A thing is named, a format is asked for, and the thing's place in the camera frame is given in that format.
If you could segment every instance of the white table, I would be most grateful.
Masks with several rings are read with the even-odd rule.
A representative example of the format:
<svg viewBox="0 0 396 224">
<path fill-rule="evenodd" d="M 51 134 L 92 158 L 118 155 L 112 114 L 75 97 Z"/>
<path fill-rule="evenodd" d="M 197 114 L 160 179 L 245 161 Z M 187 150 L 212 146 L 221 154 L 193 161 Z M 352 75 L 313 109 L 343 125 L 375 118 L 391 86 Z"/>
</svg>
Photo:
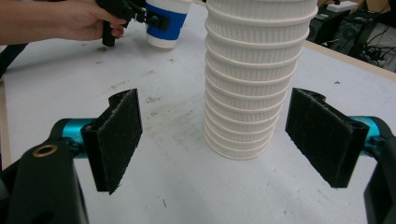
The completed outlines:
<svg viewBox="0 0 396 224">
<path fill-rule="evenodd" d="M 91 223 L 366 223 L 363 192 L 376 165 L 360 157 L 347 189 L 331 189 L 286 134 L 290 92 L 270 146 L 232 161 L 204 139 L 204 7 L 191 6 L 177 46 L 155 49 L 132 22 L 114 49 L 101 41 L 31 43 L 5 74 L 10 160 L 63 118 L 95 118 L 107 98 L 138 88 L 144 132 L 121 186 L 96 192 L 75 160 Z M 396 128 L 396 85 L 304 47 L 292 87 L 317 91 L 346 115 Z"/>
</svg>

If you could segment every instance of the black equipment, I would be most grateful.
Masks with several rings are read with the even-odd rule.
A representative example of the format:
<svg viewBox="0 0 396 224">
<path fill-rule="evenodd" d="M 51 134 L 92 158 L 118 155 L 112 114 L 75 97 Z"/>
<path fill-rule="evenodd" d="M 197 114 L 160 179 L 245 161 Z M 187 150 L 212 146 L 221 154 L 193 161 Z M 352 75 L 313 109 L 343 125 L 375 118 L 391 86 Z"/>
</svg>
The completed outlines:
<svg viewBox="0 0 396 224">
<path fill-rule="evenodd" d="M 364 191 L 370 224 L 396 223 L 396 137 L 382 119 L 347 117 L 326 97 L 293 88 L 286 132 L 332 188 L 346 188 L 361 153 L 378 164 Z"/>
<path fill-rule="evenodd" d="M 382 14 L 357 10 L 341 21 L 330 49 L 358 58 Z"/>
<path fill-rule="evenodd" d="M 137 148 L 137 90 L 111 96 L 97 119 L 61 119 L 49 138 L 0 175 L 0 223 L 88 223 L 73 159 L 88 156 L 98 191 L 112 194 Z"/>
<path fill-rule="evenodd" d="M 332 12 L 322 7 L 318 15 L 309 23 L 309 36 L 306 40 L 322 45 L 334 40 L 341 20 L 349 14 L 349 10 L 343 12 Z"/>
</svg>

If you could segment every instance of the tool handle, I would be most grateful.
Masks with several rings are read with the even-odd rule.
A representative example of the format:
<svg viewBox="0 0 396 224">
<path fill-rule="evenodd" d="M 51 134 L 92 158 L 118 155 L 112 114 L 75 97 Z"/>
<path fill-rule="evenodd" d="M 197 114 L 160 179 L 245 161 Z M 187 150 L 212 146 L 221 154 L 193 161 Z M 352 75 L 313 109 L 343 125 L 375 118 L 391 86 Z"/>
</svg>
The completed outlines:
<svg viewBox="0 0 396 224">
<path fill-rule="evenodd" d="M 116 42 L 116 37 L 114 37 L 114 35 L 111 34 L 110 22 L 104 21 L 102 43 L 105 46 L 114 47 L 115 42 Z"/>
</svg>

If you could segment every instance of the human hand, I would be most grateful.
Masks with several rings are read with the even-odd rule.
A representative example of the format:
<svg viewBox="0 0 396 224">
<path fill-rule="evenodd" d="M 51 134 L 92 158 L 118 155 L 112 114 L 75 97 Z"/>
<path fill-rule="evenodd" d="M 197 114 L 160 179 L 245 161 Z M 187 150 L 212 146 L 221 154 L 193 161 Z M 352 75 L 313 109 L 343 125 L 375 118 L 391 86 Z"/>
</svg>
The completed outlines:
<svg viewBox="0 0 396 224">
<path fill-rule="evenodd" d="M 70 0 L 53 3 L 61 13 L 58 34 L 63 39 L 96 40 L 102 38 L 103 21 L 108 21 L 112 28 L 111 34 L 116 38 L 123 35 L 123 24 L 126 20 L 117 18 L 91 0 Z"/>
</svg>

